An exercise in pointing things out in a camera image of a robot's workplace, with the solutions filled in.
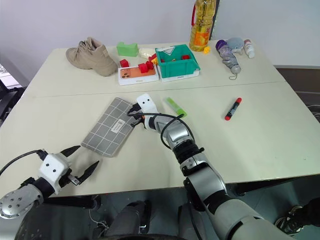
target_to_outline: yellow object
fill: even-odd
[[[217,0],[196,0],[196,21],[191,29],[189,47],[196,52],[202,52],[207,46],[213,17],[216,13]]]
[[[158,58],[156,57],[156,58],[152,59],[151,62],[155,65],[158,65]]]
[[[210,53],[210,51],[211,51],[211,47],[209,47],[209,46],[206,46],[206,47],[203,49],[203,53],[204,53],[204,54],[208,54],[208,53]]]

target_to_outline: gray checkered cloth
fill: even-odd
[[[130,102],[116,97],[81,145],[104,157],[113,157],[133,130],[130,124],[137,121],[134,117],[127,116],[130,108]]]

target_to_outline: teal plastic tray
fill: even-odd
[[[187,45],[182,44],[172,47],[174,47],[174,49],[170,54],[165,51],[158,51],[160,48],[155,49],[162,78],[193,74],[195,70],[200,70],[194,54]],[[183,55],[189,55],[190,59],[182,60]]]

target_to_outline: green highlighter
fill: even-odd
[[[165,99],[166,103],[175,111],[176,114],[181,115],[183,114],[183,118],[187,116],[187,113],[178,105],[171,97],[167,97]]]

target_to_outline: small white bottle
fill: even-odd
[[[244,48],[245,54],[247,54],[247,56],[250,59],[255,57],[255,49],[254,49],[254,46],[252,45],[252,42],[250,41],[250,39],[244,40],[243,48]]]

